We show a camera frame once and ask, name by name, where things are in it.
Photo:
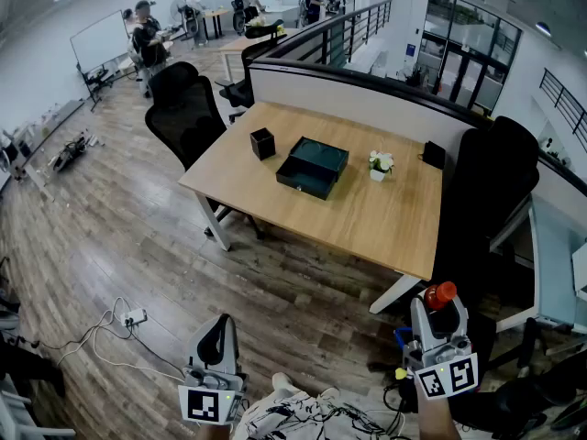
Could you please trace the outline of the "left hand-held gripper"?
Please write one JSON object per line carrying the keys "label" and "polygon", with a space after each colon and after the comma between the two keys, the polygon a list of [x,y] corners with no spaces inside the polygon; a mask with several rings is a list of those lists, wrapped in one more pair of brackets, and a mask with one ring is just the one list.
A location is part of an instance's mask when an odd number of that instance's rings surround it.
{"label": "left hand-held gripper", "polygon": [[184,384],[178,386],[182,417],[187,422],[232,424],[245,397],[249,377],[238,373],[238,339],[234,320],[227,314],[207,321],[189,341],[189,364]]}

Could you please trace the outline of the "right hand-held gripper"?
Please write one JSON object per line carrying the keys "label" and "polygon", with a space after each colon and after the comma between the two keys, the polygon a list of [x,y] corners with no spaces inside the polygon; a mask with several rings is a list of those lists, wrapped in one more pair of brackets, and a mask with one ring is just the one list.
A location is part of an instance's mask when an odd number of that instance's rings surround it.
{"label": "right hand-held gripper", "polygon": [[459,317],[454,338],[437,347],[424,300],[417,295],[410,303],[415,340],[404,345],[403,363],[428,400],[446,399],[479,385],[478,357],[466,336],[468,311],[460,298],[453,303]]}

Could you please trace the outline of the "red-capped small bottle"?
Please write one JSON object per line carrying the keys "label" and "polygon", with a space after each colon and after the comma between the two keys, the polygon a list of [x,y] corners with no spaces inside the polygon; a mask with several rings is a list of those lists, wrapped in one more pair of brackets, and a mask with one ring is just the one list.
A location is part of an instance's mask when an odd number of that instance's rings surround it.
{"label": "red-capped small bottle", "polygon": [[458,328],[460,317],[454,303],[456,297],[457,286],[451,281],[431,285],[425,290],[425,308],[436,338],[449,336]]}

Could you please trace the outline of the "dark green box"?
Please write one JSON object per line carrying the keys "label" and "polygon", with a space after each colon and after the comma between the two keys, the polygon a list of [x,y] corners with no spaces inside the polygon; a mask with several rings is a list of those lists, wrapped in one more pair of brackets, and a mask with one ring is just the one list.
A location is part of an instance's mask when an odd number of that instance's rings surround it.
{"label": "dark green box", "polygon": [[345,170],[349,152],[301,137],[276,171],[277,182],[326,200]]}

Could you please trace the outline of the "person's right forearm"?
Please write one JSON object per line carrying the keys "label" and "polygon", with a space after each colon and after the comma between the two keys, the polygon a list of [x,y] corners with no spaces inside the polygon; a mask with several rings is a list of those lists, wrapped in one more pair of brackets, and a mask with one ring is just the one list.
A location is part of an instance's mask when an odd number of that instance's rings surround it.
{"label": "person's right forearm", "polygon": [[429,400],[420,386],[416,387],[420,440],[461,440],[446,398]]}

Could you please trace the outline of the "person's left forearm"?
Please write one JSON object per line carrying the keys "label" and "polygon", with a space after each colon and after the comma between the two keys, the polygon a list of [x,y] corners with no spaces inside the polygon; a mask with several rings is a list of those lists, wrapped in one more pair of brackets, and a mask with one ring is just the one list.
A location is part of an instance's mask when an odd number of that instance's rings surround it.
{"label": "person's left forearm", "polygon": [[196,440],[230,440],[234,425],[215,425],[203,423],[199,426]]}

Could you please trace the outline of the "small black box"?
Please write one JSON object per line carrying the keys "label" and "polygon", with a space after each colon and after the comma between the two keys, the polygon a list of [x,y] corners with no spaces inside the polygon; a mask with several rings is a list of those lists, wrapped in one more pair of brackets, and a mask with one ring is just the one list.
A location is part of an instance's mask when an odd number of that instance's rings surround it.
{"label": "small black box", "polygon": [[444,170],[446,164],[446,150],[432,141],[428,141],[424,145],[424,150],[420,155],[420,159],[441,171]]}

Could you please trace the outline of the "person's white shoe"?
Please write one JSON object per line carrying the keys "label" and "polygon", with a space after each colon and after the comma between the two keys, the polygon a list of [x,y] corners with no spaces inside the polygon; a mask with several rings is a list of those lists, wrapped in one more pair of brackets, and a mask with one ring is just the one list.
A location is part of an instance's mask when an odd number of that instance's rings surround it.
{"label": "person's white shoe", "polygon": [[275,373],[271,378],[271,384],[276,391],[286,390],[292,394],[298,392],[292,380],[283,372]]}

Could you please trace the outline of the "white power strip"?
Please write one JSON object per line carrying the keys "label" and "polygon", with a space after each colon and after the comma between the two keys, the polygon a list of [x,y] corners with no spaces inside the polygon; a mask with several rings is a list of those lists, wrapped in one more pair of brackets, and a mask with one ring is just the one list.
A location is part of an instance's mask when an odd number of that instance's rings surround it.
{"label": "white power strip", "polygon": [[138,308],[132,311],[122,313],[120,315],[120,322],[124,327],[130,328],[135,325],[140,325],[148,320],[145,309]]}

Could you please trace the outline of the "person's white black patterned clothing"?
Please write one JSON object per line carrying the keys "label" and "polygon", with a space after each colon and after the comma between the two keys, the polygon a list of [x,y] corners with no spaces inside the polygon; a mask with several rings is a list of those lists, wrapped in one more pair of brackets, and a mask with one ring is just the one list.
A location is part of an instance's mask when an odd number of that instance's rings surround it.
{"label": "person's white black patterned clothing", "polygon": [[367,412],[338,396],[285,389],[256,401],[231,440],[410,440],[391,436]]}

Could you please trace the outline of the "pale side desk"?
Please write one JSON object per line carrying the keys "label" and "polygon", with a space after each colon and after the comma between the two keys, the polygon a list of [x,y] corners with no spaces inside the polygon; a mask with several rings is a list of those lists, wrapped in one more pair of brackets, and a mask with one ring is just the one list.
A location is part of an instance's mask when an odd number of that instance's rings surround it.
{"label": "pale side desk", "polygon": [[496,332],[513,329],[535,319],[539,323],[566,325],[587,336],[587,302],[575,291],[572,255],[587,235],[567,215],[531,194],[490,242],[495,251],[525,221],[529,222],[534,269],[532,305],[496,323]]}

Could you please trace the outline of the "black high-back office chair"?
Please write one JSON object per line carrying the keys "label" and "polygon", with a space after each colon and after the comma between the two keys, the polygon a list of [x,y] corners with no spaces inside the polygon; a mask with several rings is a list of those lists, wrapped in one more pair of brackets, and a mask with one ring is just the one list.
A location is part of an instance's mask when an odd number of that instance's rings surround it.
{"label": "black high-back office chair", "polygon": [[490,250],[492,239],[537,186],[539,147],[523,126],[497,117],[486,130],[467,130],[456,168],[443,194],[432,282],[453,282],[470,312],[470,338],[479,370],[490,369],[496,323],[480,313],[486,296],[521,306],[533,295],[530,270],[515,262],[511,246]]}

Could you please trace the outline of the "white flowers in white pot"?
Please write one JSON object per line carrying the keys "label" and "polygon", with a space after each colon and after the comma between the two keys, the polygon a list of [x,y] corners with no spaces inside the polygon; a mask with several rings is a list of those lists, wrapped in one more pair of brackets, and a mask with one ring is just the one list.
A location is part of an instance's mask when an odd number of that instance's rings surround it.
{"label": "white flowers in white pot", "polygon": [[369,159],[370,177],[372,180],[382,182],[387,176],[392,174],[393,155],[372,150]]}

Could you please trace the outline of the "black square pen holder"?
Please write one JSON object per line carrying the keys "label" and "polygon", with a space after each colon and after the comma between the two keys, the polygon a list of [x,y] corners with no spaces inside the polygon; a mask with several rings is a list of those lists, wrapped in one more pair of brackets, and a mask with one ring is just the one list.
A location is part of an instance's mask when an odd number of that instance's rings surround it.
{"label": "black square pen holder", "polygon": [[259,160],[266,160],[275,155],[274,135],[266,128],[250,133],[251,147]]}

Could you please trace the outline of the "black mesh office chair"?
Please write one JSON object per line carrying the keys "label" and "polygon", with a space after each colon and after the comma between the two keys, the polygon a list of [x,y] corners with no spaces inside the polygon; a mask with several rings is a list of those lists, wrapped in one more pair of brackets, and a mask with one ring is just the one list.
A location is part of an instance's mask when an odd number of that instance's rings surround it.
{"label": "black mesh office chair", "polygon": [[256,209],[246,199],[252,184],[245,175],[249,162],[238,147],[245,142],[241,124],[229,128],[220,116],[208,78],[188,62],[176,62],[150,78],[153,105],[145,114],[147,128],[182,163],[182,187],[193,192],[203,213],[205,234],[230,250],[231,244],[220,221],[231,211],[246,216],[258,239],[264,238],[251,213]]}

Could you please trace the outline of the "black equipment on floor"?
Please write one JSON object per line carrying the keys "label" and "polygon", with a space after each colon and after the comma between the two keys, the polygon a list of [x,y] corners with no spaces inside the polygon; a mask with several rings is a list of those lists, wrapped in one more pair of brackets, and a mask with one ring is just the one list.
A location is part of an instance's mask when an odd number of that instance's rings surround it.
{"label": "black equipment on floor", "polygon": [[80,158],[87,149],[103,146],[104,143],[95,134],[81,132],[73,140],[65,143],[63,149],[47,165],[49,172],[59,172]]}

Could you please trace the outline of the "white partition with black top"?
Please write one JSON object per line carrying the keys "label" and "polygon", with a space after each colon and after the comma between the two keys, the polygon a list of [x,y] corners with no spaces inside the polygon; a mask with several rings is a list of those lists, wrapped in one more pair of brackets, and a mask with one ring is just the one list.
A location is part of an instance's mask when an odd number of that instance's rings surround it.
{"label": "white partition with black top", "polygon": [[394,80],[361,72],[259,58],[249,66],[255,100],[289,105],[376,127],[420,143],[432,141],[457,158],[462,134],[492,121],[426,97]]}

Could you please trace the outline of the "black stair railing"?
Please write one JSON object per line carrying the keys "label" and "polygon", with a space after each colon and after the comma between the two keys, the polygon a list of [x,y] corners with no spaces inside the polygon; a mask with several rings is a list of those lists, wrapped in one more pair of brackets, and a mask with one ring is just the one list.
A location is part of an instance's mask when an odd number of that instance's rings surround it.
{"label": "black stair railing", "polygon": [[562,115],[570,127],[571,134],[576,138],[583,151],[587,153],[587,110],[548,69],[544,70],[539,88]]}

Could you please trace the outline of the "black framed glass door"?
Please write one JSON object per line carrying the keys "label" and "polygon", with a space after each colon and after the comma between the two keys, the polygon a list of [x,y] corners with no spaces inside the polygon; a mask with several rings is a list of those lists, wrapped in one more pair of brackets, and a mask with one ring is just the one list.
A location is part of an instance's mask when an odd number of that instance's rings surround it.
{"label": "black framed glass door", "polygon": [[521,36],[520,28],[463,0],[427,0],[414,73],[431,94],[490,116]]}

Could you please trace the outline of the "black office chair with headrest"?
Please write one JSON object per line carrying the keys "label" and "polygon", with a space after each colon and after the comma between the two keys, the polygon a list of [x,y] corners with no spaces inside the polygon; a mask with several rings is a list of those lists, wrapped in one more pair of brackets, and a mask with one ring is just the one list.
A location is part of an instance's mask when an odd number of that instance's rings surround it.
{"label": "black office chair with headrest", "polygon": [[245,31],[248,40],[261,39],[249,44],[241,52],[241,61],[244,70],[244,79],[240,82],[231,82],[226,79],[216,79],[215,83],[222,87],[220,95],[227,99],[233,108],[251,108],[254,105],[254,93],[250,79],[250,65],[255,58],[274,48],[277,43],[286,37],[280,33],[283,20],[277,19],[274,23],[265,26],[252,26]]}

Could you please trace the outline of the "black metal railing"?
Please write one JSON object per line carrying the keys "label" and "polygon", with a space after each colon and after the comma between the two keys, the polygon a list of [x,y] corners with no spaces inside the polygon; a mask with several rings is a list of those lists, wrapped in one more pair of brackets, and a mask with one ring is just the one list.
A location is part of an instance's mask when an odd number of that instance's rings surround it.
{"label": "black metal railing", "polygon": [[343,68],[354,54],[377,39],[391,19],[393,0],[333,16],[302,28],[276,46],[256,56],[255,61],[277,64],[321,64]]}

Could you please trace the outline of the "whiteboard on black stand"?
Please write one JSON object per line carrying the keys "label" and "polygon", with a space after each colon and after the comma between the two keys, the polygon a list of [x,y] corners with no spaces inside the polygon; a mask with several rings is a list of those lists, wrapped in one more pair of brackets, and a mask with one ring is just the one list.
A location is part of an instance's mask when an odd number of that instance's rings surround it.
{"label": "whiteboard on black stand", "polygon": [[72,36],[70,42],[94,111],[102,100],[102,89],[112,87],[119,74],[118,63],[127,55],[128,33],[122,11],[99,19]]}

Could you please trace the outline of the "standing fan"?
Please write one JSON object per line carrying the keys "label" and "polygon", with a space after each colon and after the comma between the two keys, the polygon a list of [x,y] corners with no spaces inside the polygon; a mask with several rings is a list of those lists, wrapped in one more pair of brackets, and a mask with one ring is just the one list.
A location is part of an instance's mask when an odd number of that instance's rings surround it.
{"label": "standing fan", "polygon": [[170,6],[171,18],[183,31],[183,40],[192,39],[198,30],[195,11],[182,0],[175,0]]}

